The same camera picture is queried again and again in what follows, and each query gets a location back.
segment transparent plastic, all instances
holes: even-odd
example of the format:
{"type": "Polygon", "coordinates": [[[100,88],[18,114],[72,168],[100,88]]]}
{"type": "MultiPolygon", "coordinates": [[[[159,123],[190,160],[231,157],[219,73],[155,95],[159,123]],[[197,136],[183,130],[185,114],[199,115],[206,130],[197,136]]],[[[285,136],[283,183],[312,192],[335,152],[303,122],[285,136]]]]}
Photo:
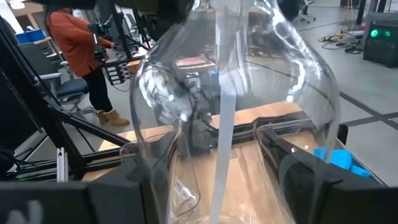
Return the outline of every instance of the transparent plastic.
{"type": "Polygon", "coordinates": [[[142,61],[131,111],[161,223],[311,219],[338,88],[276,0],[195,1],[142,61]]]}

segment gray floor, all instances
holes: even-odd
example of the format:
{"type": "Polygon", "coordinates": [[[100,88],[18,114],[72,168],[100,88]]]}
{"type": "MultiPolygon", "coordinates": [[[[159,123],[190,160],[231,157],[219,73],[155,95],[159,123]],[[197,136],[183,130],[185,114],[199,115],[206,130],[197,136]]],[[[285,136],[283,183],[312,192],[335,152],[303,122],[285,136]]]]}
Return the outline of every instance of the gray floor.
{"type": "MultiPolygon", "coordinates": [[[[398,185],[398,76],[397,71],[380,67],[362,60],[362,55],[351,55],[343,50],[321,48],[318,39],[324,35],[338,33],[344,21],[345,10],[336,7],[340,1],[319,0],[308,11],[317,20],[311,24],[298,24],[302,37],[314,47],[326,60],[338,81],[344,98],[340,98],[341,122],[350,126],[347,147],[352,150],[369,168],[389,185],[398,185]]],[[[117,86],[127,90],[129,84],[117,86]]],[[[122,116],[130,118],[129,94],[113,87],[108,88],[114,107],[122,116]]],[[[88,98],[82,106],[89,105],[88,98]]],[[[88,119],[95,123],[94,116],[88,119]]],[[[132,130],[105,127],[113,133],[132,130]]],[[[90,148],[74,130],[67,127],[72,139],[82,154],[90,153],[90,148]]],[[[93,148],[99,148],[102,139],[86,133],[93,148]]],[[[46,140],[30,160],[54,159],[55,147],[46,140]]]]}

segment wooden table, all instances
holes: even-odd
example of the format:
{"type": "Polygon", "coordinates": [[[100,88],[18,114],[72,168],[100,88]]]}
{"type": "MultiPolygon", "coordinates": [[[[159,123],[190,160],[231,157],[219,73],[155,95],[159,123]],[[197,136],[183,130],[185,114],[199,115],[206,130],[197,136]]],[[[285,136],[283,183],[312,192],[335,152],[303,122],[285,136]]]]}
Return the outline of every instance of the wooden table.
{"type": "MultiPolygon", "coordinates": [[[[235,125],[251,123],[260,116],[280,116],[299,111],[301,111],[301,108],[294,103],[273,103],[237,111],[234,123],[235,125]]],[[[220,117],[218,115],[212,116],[211,125],[217,128],[219,123],[220,117]]],[[[160,137],[169,131],[172,131],[171,127],[161,126],[145,129],[142,133],[145,138],[149,138],[151,136],[160,137]]],[[[120,135],[132,142],[136,141],[134,131],[121,133],[120,135]]],[[[282,138],[311,153],[314,148],[318,147],[315,138],[310,132],[286,135],[282,138]]],[[[104,141],[99,151],[115,147],[117,146],[104,141]]],[[[215,165],[216,152],[211,152],[205,156],[194,157],[192,163],[181,161],[176,154],[174,155],[170,168],[171,179],[178,179],[184,174],[186,176],[187,171],[192,170],[192,166],[197,178],[198,191],[201,195],[200,206],[198,210],[191,214],[190,220],[195,217],[206,217],[210,214],[215,165]]],[[[84,176],[83,180],[94,180],[111,170],[106,169],[88,173],[84,176]]],[[[284,206],[280,192],[274,187],[277,181],[269,170],[270,168],[263,161],[260,147],[256,142],[251,141],[234,145],[230,152],[227,184],[221,216],[229,217],[234,224],[293,223],[292,217],[284,206]]]]}

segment blue plastic block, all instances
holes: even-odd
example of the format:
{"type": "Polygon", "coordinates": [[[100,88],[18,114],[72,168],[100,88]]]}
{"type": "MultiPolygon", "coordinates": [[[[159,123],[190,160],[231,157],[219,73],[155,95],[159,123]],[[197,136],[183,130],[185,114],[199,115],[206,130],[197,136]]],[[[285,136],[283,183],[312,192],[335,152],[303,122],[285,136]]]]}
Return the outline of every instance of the blue plastic block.
{"type": "Polygon", "coordinates": [[[353,164],[353,155],[345,149],[335,149],[331,153],[330,163],[349,170],[353,164]]]}
{"type": "Polygon", "coordinates": [[[371,174],[368,171],[366,171],[365,169],[362,169],[358,166],[355,166],[355,165],[353,165],[351,167],[351,172],[353,172],[354,174],[358,174],[362,177],[366,177],[366,178],[371,176],[371,174]]]}
{"type": "Polygon", "coordinates": [[[42,30],[28,31],[26,32],[26,34],[31,42],[35,42],[45,38],[42,30]]]}
{"type": "Polygon", "coordinates": [[[326,159],[326,153],[328,152],[328,149],[325,147],[319,147],[313,150],[313,155],[317,157],[318,159],[325,160],[326,159]]]}
{"type": "Polygon", "coordinates": [[[17,40],[18,40],[18,42],[20,44],[29,43],[30,42],[29,37],[27,36],[26,33],[16,34],[16,37],[17,37],[17,40]]]}

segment office chair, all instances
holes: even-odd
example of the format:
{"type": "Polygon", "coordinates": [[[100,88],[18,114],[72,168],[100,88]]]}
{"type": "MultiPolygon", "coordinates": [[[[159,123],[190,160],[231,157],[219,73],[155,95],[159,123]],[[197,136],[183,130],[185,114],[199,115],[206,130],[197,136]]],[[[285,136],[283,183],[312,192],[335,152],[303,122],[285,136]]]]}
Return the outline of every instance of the office chair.
{"type": "Polygon", "coordinates": [[[88,85],[82,78],[72,78],[61,83],[61,73],[56,66],[41,52],[40,48],[33,43],[19,44],[22,54],[32,66],[33,70],[40,76],[51,93],[61,105],[72,105],[67,109],[72,114],[86,119],[85,114],[94,113],[91,106],[80,108],[78,105],[88,94],[88,85]]]}
{"type": "Polygon", "coordinates": [[[317,18],[308,15],[308,7],[313,4],[315,0],[299,0],[301,14],[298,15],[300,22],[305,21],[309,24],[311,21],[315,21],[317,18]]]}
{"type": "Polygon", "coordinates": [[[38,46],[38,48],[42,51],[42,53],[48,59],[50,59],[50,61],[56,66],[57,69],[62,68],[62,65],[60,64],[62,62],[62,59],[58,56],[57,53],[53,52],[48,41],[43,41],[41,43],[38,43],[36,44],[36,46],[38,46]]]}

